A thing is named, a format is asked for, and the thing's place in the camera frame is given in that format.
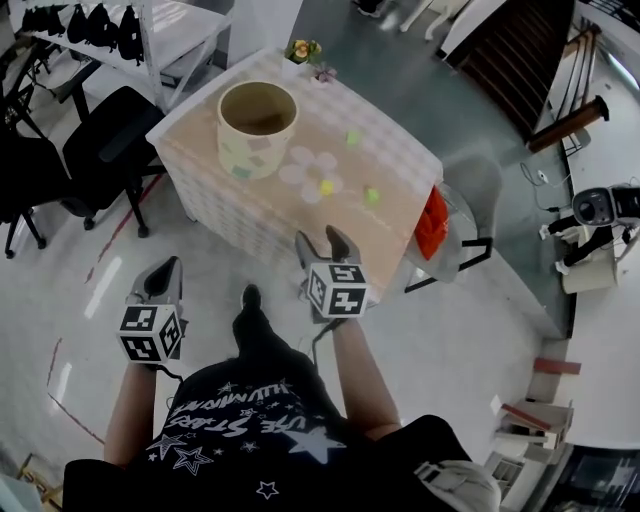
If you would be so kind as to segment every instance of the checkered tablecloth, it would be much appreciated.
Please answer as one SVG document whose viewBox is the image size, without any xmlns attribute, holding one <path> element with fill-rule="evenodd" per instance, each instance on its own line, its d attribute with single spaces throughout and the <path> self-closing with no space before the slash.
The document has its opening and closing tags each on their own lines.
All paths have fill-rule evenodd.
<svg viewBox="0 0 640 512">
<path fill-rule="evenodd" d="M 295 232 L 305 232 L 316 247 L 328 251 L 324 229 L 334 225 L 360 248 L 367 278 L 379 298 L 432 187 L 442 179 L 442 164 L 406 130 L 340 82 L 319 89 L 309 75 L 284 80 L 281 69 L 278 51 L 260 52 L 196 93 L 192 104 L 177 109 L 150 140 L 185 208 L 231 244 L 298 279 Z M 282 85 L 301 109 L 280 171 L 259 180 L 230 175 L 217 153 L 218 99 L 231 85 L 246 80 Z M 348 133 L 358 139 L 356 144 L 347 144 Z M 296 172 L 306 173 L 307 191 L 320 187 L 327 176 L 340 186 L 310 202 L 302 185 L 292 185 L 286 178 L 286 171 L 296 165 L 303 168 Z M 378 192 L 377 201 L 367 199 L 366 190 L 371 189 Z"/>
</svg>

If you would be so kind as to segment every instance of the black chair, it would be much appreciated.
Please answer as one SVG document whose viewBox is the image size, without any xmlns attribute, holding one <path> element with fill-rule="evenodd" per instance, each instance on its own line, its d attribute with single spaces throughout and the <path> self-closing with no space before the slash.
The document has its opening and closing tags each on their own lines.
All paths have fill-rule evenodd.
<svg viewBox="0 0 640 512">
<path fill-rule="evenodd" d="M 0 95 L 0 112 L 5 112 L 4 105 Z M 18 137 L 5 123 L 0 123 L 0 140 L 16 157 L 15 167 L 5 169 L 0 188 L 0 222 L 10 224 L 4 252 L 11 259 L 15 255 L 11 241 L 20 217 L 29 226 L 38 249 L 44 249 L 47 242 L 31 219 L 32 208 L 71 196 L 73 186 L 55 146 L 47 139 Z"/>
<path fill-rule="evenodd" d="M 97 211 L 111 206 L 124 190 L 139 224 L 138 236 L 149 235 L 138 207 L 142 177 L 166 170 L 149 166 L 157 153 L 145 135 L 163 117 L 139 93 L 122 87 L 98 105 L 69 137 L 62 153 L 83 206 L 78 209 L 68 201 L 62 205 L 74 215 L 85 217 L 85 229 L 92 229 Z"/>
<path fill-rule="evenodd" d="M 5 109 L 2 101 L 0 112 Z M 64 145 L 71 179 L 51 142 L 19 137 L 0 123 L 0 140 L 7 144 L 19 168 L 19 172 L 7 169 L 0 192 L 0 221 L 11 222 L 6 256 L 14 256 L 11 239 L 20 216 L 25 218 L 38 247 L 46 246 L 31 221 L 32 207 L 60 201 L 72 214 L 84 217 L 85 229 L 89 230 L 97 211 L 108 208 L 122 191 L 138 220 L 138 236 L 148 236 L 149 229 L 138 207 L 142 177 L 166 171 L 161 166 L 148 166 L 157 155 L 144 137 L 163 117 L 160 110 L 129 87 L 111 94 Z"/>
</svg>

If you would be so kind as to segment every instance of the flower pattern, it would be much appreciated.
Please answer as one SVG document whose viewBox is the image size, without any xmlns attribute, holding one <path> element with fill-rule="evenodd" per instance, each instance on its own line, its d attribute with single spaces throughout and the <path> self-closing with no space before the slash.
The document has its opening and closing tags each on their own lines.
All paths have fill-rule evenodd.
<svg viewBox="0 0 640 512">
<path fill-rule="evenodd" d="M 331 153 L 314 155 L 304 146 L 293 147 L 289 153 L 295 163 L 283 166 L 278 174 L 285 183 L 301 187 L 300 195 L 305 202 L 315 204 L 322 199 L 323 181 L 333 184 L 333 194 L 342 190 L 342 178 L 336 170 L 338 161 Z M 313 169 L 317 170 L 314 175 L 311 173 Z"/>
</svg>

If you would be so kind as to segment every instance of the person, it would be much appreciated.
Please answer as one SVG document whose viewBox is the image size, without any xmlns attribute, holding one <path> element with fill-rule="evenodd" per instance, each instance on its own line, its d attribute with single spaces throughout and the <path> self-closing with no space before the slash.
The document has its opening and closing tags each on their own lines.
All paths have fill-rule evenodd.
<svg viewBox="0 0 640 512">
<path fill-rule="evenodd" d="M 358 12 L 370 18 L 379 18 L 384 7 L 384 0 L 354 0 L 358 6 Z"/>
<path fill-rule="evenodd" d="M 233 322 L 238 357 L 186 379 L 155 439 L 156 374 L 129 364 L 104 461 L 65 468 L 65 511 L 326 510 L 339 502 L 497 512 L 495 480 L 444 420 L 401 426 L 355 320 L 334 332 L 345 419 L 313 363 L 273 332 L 261 300 L 256 286 L 245 289 Z"/>
</svg>

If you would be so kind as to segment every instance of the red line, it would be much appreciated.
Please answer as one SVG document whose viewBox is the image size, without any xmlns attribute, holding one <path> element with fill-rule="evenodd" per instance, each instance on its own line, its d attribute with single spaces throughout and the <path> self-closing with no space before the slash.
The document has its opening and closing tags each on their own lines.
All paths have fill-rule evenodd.
<svg viewBox="0 0 640 512">
<path fill-rule="evenodd" d="M 91 267 L 91 270 L 89 270 L 89 273 L 87 274 L 87 278 L 84 280 L 84 284 L 87 284 L 89 281 L 91 281 L 94 270 L 95 270 L 95 267 Z"/>
<path fill-rule="evenodd" d="M 145 198 L 149 195 L 149 192 L 151 192 L 153 187 L 156 186 L 156 183 L 158 183 L 158 181 L 160 181 L 162 176 L 164 176 L 164 175 L 163 174 L 157 174 L 156 176 L 154 176 L 153 180 L 151 180 L 151 183 L 149 183 L 149 186 L 142 191 L 142 194 L 140 195 L 140 199 L 138 200 L 138 204 L 142 204 L 142 202 L 145 200 Z M 133 208 L 131 210 L 129 210 L 127 212 L 127 214 L 124 216 L 124 218 L 120 221 L 120 224 L 118 224 L 118 227 L 113 232 L 113 235 L 111 235 L 111 239 L 102 248 L 102 251 L 100 252 L 100 255 L 98 256 L 98 263 L 100 263 L 100 260 L 102 260 L 102 257 L 109 250 L 109 247 L 111 247 L 111 244 L 113 244 L 113 242 L 115 242 L 117 236 L 120 234 L 120 231 L 122 231 L 122 229 L 125 227 L 127 222 L 129 222 L 129 219 L 131 219 L 132 215 L 133 215 Z"/>
<path fill-rule="evenodd" d="M 62 412 L 64 412 L 67 416 L 69 416 L 69 418 L 71 418 L 71 421 L 73 421 L 76 425 L 78 425 L 82 430 L 84 430 L 87 434 L 89 434 L 91 437 L 93 437 L 100 444 L 104 445 L 104 441 L 102 439 L 100 439 L 97 435 L 95 435 L 93 432 L 91 432 L 91 430 L 89 430 L 82 423 L 80 423 L 78 418 L 76 418 L 73 414 L 71 414 L 69 411 L 67 411 L 60 402 L 58 402 L 55 398 L 53 398 L 51 396 L 50 393 L 47 393 L 47 395 L 49 395 L 49 398 L 51 398 L 51 400 L 53 400 L 56 403 L 56 405 L 58 407 L 60 407 L 60 409 L 62 409 Z"/>
<path fill-rule="evenodd" d="M 58 347 L 62 343 L 62 338 L 58 338 L 56 341 L 56 346 L 53 347 L 53 357 L 51 357 L 51 364 L 49 365 L 49 375 L 47 376 L 47 387 L 49 387 L 49 382 L 51 382 L 51 373 L 53 372 L 53 365 L 56 362 L 56 355 L 58 354 Z"/>
</svg>

